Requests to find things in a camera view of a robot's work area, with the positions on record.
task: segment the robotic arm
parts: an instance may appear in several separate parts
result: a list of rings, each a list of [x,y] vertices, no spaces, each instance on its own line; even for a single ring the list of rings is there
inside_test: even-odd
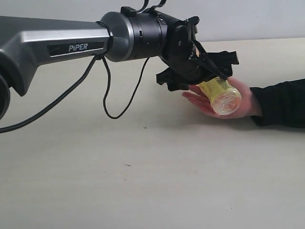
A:
[[[146,8],[148,2],[140,10],[122,7],[108,12],[97,22],[0,16],[0,119],[10,104],[10,88],[24,96],[37,68],[54,62],[158,56],[168,68],[157,75],[157,83],[166,83],[169,91],[232,76],[236,52],[207,53],[195,38],[198,17],[182,21],[156,10],[166,0]]]

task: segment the wire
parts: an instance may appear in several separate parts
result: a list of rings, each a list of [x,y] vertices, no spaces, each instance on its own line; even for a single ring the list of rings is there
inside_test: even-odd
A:
[[[94,63],[100,59],[101,59],[100,56],[94,56],[93,59],[91,60],[90,64],[88,65],[86,71],[82,75],[82,77],[75,84],[73,84],[68,90],[66,90],[63,94],[61,94],[54,102],[49,104],[46,108],[44,108],[43,110],[38,112],[36,115],[32,116],[31,118],[29,118],[21,123],[11,125],[8,127],[4,127],[4,128],[0,128],[0,134],[6,133],[6,132],[11,132],[11,131],[20,129],[22,127],[25,127],[26,125],[28,125],[28,124],[36,121],[40,117],[42,117],[44,114],[46,114],[48,111],[50,111],[53,107],[55,107],[60,101],[62,101],[65,97],[67,97],[75,88],[77,88],[86,79],[86,77],[88,76]]]
[[[107,116],[109,118],[111,118],[111,119],[119,119],[128,110],[128,108],[130,107],[130,105],[131,105],[131,103],[132,103],[132,101],[134,99],[134,96],[135,96],[135,94],[136,94],[136,92],[138,90],[138,87],[139,87],[140,83],[141,83],[141,80],[142,80],[142,77],[143,77],[143,73],[144,73],[144,69],[146,67],[147,62],[149,61],[149,58],[147,58],[145,60],[145,62],[144,62],[144,65],[143,65],[142,70],[141,70],[139,81],[138,81],[138,83],[137,83],[137,85],[136,85],[136,87],[135,87],[135,89],[133,91],[133,94],[132,94],[132,97],[131,97],[129,103],[127,104],[126,108],[116,117],[111,116],[109,114],[108,109],[107,109],[107,105],[106,105],[106,100],[107,100],[107,97],[108,97],[108,94],[109,94],[109,91],[110,91],[110,86],[111,86],[111,72],[110,72],[110,69],[109,69],[109,66],[107,64],[107,61],[106,61],[105,57],[102,57],[102,60],[104,62],[105,68],[106,68],[107,73],[108,73],[107,90],[106,90],[106,93],[105,93],[105,96],[104,96],[104,99],[103,99],[103,107],[104,107],[105,113],[107,114]]]
[[[142,77],[143,77],[143,72],[144,72],[144,69],[146,67],[146,64],[147,64],[149,58],[147,58],[146,61],[144,62],[144,65],[142,67],[142,71],[141,71],[141,74],[140,74],[139,81],[138,81],[138,83],[137,83],[137,85],[136,85],[136,87],[135,87],[135,89],[133,91],[132,97],[131,97],[128,105],[126,106],[126,108],[117,117],[111,116],[109,114],[107,106],[106,106],[106,99],[107,99],[107,96],[109,94],[110,86],[111,86],[111,72],[110,72],[109,66],[108,66],[107,61],[106,61],[104,56],[94,56],[93,59],[91,60],[90,64],[88,65],[86,71],[82,75],[82,77],[76,83],[74,83],[68,90],[66,90],[63,94],[61,94],[56,100],[54,100],[54,102],[49,104],[46,108],[44,108],[43,110],[38,112],[36,115],[32,116],[31,118],[29,118],[29,119],[27,119],[27,120],[25,120],[25,121],[23,121],[21,123],[18,123],[18,124],[15,124],[15,125],[11,125],[11,126],[8,126],[8,127],[4,127],[4,128],[0,128],[0,134],[11,132],[11,131],[20,129],[22,127],[25,127],[26,125],[29,125],[30,123],[36,121],[37,119],[39,119],[40,117],[45,115],[53,107],[55,107],[57,104],[59,104],[59,102],[61,102],[65,97],[67,97],[75,88],[77,88],[87,78],[88,74],[90,73],[90,70],[92,69],[93,65],[95,64],[95,62],[97,60],[103,60],[105,68],[107,70],[107,74],[108,74],[107,90],[106,90],[106,93],[105,93],[105,96],[104,96],[104,99],[103,99],[103,106],[104,106],[105,113],[111,119],[119,119],[120,117],[122,117],[122,115],[130,107],[130,105],[131,105],[131,103],[133,101],[133,98],[134,98],[134,96],[135,96],[135,94],[136,94],[136,92],[137,92],[137,90],[139,88],[139,85],[140,85]]]

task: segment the piper logo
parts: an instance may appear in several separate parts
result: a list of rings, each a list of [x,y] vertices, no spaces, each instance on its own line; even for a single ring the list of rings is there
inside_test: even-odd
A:
[[[88,44],[76,44],[76,45],[70,45],[69,46],[69,52],[77,52],[77,51],[84,51],[87,50]]]

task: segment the bottle label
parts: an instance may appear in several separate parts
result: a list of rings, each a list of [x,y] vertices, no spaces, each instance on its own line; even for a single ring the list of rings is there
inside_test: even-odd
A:
[[[219,77],[215,77],[208,82],[202,82],[198,85],[202,92],[208,97],[211,103],[223,92],[232,88],[232,86]]]

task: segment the palm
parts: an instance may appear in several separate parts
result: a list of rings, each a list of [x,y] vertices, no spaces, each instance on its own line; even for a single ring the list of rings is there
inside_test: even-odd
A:
[[[209,99],[200,90],[198,86],[190,86],[189,89],[194,92],[184,92],[183,97],[187,98],[192,104],[197,106],[203,113],[208,116],[220,118],[220,119],[233,119],[242,118],[250,115],[252,109],[252,92],[250,88],[243,82],[230,77],[228,82],[231,86],[235,87],[242,95],[242,103],[240,107],[232,114],[229,115],[218,115],[214,112],[211,107]]]

